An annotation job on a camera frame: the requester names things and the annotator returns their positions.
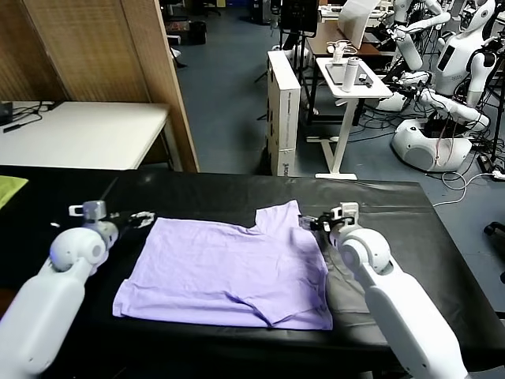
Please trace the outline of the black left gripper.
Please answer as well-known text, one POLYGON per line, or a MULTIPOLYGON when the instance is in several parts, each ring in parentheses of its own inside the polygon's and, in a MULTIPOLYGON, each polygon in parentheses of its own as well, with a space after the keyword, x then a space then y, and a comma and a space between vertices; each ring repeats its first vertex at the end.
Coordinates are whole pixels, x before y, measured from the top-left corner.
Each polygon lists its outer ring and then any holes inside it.
POLYGON ((118 229, 118 236, 134 228, 144 228, 153 224, 155 218, 154 212, 138 212, 132 215, 112 215, 112 223, 118 229))

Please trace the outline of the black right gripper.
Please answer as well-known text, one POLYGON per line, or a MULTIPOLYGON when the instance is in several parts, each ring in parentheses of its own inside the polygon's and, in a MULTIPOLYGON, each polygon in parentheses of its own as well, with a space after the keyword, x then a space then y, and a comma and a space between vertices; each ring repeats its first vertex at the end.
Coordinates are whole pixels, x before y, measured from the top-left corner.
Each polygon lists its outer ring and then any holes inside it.
MULTIPOLYGON (((299 216, 298 217, 298 222, 304 230, 307 231, 314 231, 315 228, 311 226, 310 224, 316 220, 315 217, 313 216, 299 216)), ((326 234, 327 240, 332 241, 332 231, 335 228, 335 217, 333 215, 321 215, 317 219, 317 225, 319 231, 322 231, 326 234)))

